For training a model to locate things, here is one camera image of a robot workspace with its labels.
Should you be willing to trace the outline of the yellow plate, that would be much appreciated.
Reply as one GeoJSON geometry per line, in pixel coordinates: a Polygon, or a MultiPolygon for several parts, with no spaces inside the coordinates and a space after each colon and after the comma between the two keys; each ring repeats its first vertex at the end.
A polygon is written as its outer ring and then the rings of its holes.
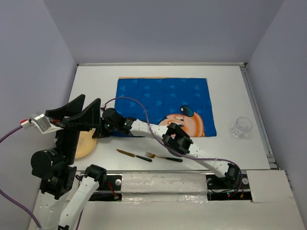
{"type": "Polygon", "coordinates": [[[81,131],[77,144],[75,159],[81,159],[89,155],[96,146],[96,138],[93,138],[95,129],[90,131],[81,131]]]}

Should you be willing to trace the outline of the blue cartoon placemat cloth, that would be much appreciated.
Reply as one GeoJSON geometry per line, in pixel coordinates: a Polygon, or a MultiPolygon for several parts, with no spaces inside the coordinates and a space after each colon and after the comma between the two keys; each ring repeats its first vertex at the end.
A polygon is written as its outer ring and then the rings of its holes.
{"type": "Polygon", "coordinates": [[[206,78],[121,78],[114,108],[124,117],[168,126],[190,137],[217,135],[206,78]]]}

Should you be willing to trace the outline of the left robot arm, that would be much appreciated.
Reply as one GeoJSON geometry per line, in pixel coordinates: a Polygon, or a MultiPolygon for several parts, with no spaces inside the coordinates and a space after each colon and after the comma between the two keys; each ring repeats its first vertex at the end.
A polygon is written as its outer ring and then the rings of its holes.
{"type": "Polygon", "coordinates": [[[77,171],[73,164],[80,132],[100,126],[101,100],[97,98],[87,107],[84,101],[81,94],[60,108],[30,116],[30,123],[42,134],[56,133],[55,147],[39,150],[31,157],[32,175],[41,180],[39,230],[71,230],[92,194],[106,185],[106,169],[92,164],[71,201],[64,204],[77,171]]]}

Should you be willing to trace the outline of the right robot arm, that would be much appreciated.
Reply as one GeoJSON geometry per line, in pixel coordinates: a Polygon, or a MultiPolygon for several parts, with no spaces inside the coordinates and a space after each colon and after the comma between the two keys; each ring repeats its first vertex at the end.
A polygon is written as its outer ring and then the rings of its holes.
{"type": "Polygon", "coordinates": [[[114,108],[108,108],[103,113],[96,111],[93,121],[96,125],[94,138],[107,138],[115,131],[123,135],[153,138],[170,153],[191,159],[213,172],[224,187],[234,188],[241,183],[242,172],[237,164],[207,155],[176,123],[154,125],[134,117],[123,117],[114,108]]]}

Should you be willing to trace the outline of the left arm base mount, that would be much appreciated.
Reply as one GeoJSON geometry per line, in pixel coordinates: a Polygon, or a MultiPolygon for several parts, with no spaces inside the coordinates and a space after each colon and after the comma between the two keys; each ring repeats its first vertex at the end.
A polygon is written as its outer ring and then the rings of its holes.
{"type": "Polygon", "coordinates": [[[106,182],[91,195],[89,201],[114,202],[122,200],[122,174],[108,174],[106,182]]]}

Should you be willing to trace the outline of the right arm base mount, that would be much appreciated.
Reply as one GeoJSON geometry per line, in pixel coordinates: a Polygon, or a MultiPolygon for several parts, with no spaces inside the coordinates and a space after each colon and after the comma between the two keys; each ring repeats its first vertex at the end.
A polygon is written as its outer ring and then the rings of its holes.
{"type": "Polygon", "coordinates": [[[235,193],[235,189],[228,188],[214,174],[206,175],[207,199],[208,201],[230,201],[230,200],[252,200],[249,180],[246,172],[242,174],[243,180],[240,189],[235,193]]]}

